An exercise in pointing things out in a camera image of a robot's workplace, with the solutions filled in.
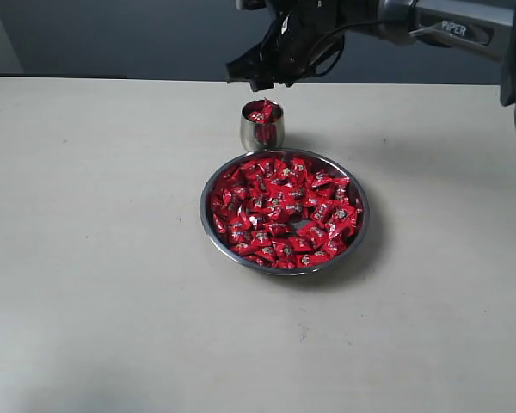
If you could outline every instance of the white table surface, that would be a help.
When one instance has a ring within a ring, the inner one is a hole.
[[[259,96],[370,197],[333,274],[254,274],[201,228],[246,84],[0,78],[0,413],[516,413],[498,88]]]

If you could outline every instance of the robotic arm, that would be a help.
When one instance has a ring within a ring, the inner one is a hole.
[[[329,73],[345,32],[399,46],[421,41],[458,48],[501,64],[502,106],[516,104],[516,0],[236,0],[241,10],[268,9],[263,40],[227,64],[227,80],[253,91],[292,86]],[[319,66],[334,59],[323,73]],[[516,105],[514,123],[516,126]]]

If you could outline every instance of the candy wrapper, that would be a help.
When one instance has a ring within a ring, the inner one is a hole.
[[[264,108],[254,114],[265,122]],[[262,157],[224,172],[212,189],[213,228],[222,242],[259,266],[321,265],[352,242],[363,206],[348,195],[348,178],[313,170],[305,159]],[[299,230],[294,224],[302,220]]]

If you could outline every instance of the metal cup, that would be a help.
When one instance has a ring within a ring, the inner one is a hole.
[[[252,101],[244,105],[241,116],[241,143],[247,152],[261,149],[279,149],[285,139],[285,122],[283,108],[275,103],[270,121],[257,123],[249,117],[253,112],[260,112],[264,108],[264,100]]]

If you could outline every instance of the metal bowl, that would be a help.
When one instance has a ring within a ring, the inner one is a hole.
[[[254,262],[246,260],[241,256],[235,254],[233,251],[229,249],[227,245],[225,245],[220,238],[216,235],[213,226],[212,220],[212,211],[210,208],[210,197],[212,193],[212,189],[218,178],[229,168],[248,162],[252,159],[262,159],[264,157],[279,157],[285,162],[290,161],[293,157],[300,157],[303,159],[307,159],[311,162],[312,168],[314,169],[324,169],[325,172],[329,173],[332,176],[336,177],[348,177],[350,178],[350,184],[348,185],[348,195],[350,199],[359,199],[361,202],[361,206],[363,208],[363,213],[359,215],[358,226],[356,234],[352,235],[352,239],[350,240],[350,244],[342,252],[340,255],[336,256],[332,260],[324,262],[323,264],[316,265],[314,267],[306,267],[306,268],[294,268],[294,269],[282,269],[282,268],[268,268],[262,267]],[[240,157],[236,157],[235,159],[230,160],[220,169],[218,169],[214,175],[208,180],[203,189],[203,193],[200,197],[200,220],[202,222],[203,227],[205,228],[206,235],[212,240],[214,245],[226,254],[230,259],[235,262],[238,262],[245,267],[255,269],[257,271],[261,271],[262,273],[272,274],[272,275],[303,275],[303,274],[311,274],[317,271],[321,271],[325,268],[331,267],[337,263],[342,262],[347,259],[350,254],[352,254],[358,246],[363,241],[363,238],[366,235],[367,227],[369,225],[369,203],[366,198],[365,191],[359,185],[359,182],[350,174],[347,170],[342,168],[338,163],[327,159],[326,157],[322,157],[321,155],[317,155],[313,152],[301,151],[295,149],[283,149],[283,150],[263,150],[263,151],[254,151],[249,152],[245,155],[241,155]]]

